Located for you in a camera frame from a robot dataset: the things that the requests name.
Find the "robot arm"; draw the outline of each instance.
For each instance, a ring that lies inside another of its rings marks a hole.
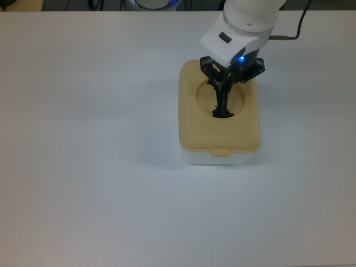
[[[232,117],[228,98],[233,84],[247,82],[265,71],[257,54],[267,43],[284,2],[227,0],[224,11],[202,36],[200,44],[209,56],[200,59],[200,68],[216,91],[214,117]]]
[[[229,67],[267,43],[284,3],[285,0],[227,0],[224,11],[202,36],[202,48],[215,62]]]

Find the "beige lid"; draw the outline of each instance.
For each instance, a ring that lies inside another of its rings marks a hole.
[[[235,116],[214,118],[216,93],[200,71],[200,61],[185,63],[179,83],[179,140],[191,152],[210,152],[212,156],[251,153],[261,143],[256,81],[234,85],[228,109]]]

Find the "background object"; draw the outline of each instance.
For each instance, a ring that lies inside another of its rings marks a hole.
[[[287,0],[285,10],[303,10],[308,0]],[[67,0],[46,0],[45,11],[63,11]],[[193,11],[217,11],[220,0],[192,0]],[[119,0],[105,0],[104,11],[118,11]],[[313,0],[311,10],[356,9],[355,0]],[[73,0],[69,11],[89,11],[87,0]]]
[[[5,10],[7,12],[41,11],[44,7],[43,5],[43,0],[16,0],[13,4],[10,4]]]
[[[0,8],[5,9],[7,6],[15,2],[16,0],[0,0]]]
[[[125,10],[127,11],[176,11],[181,0],[127,0]]]

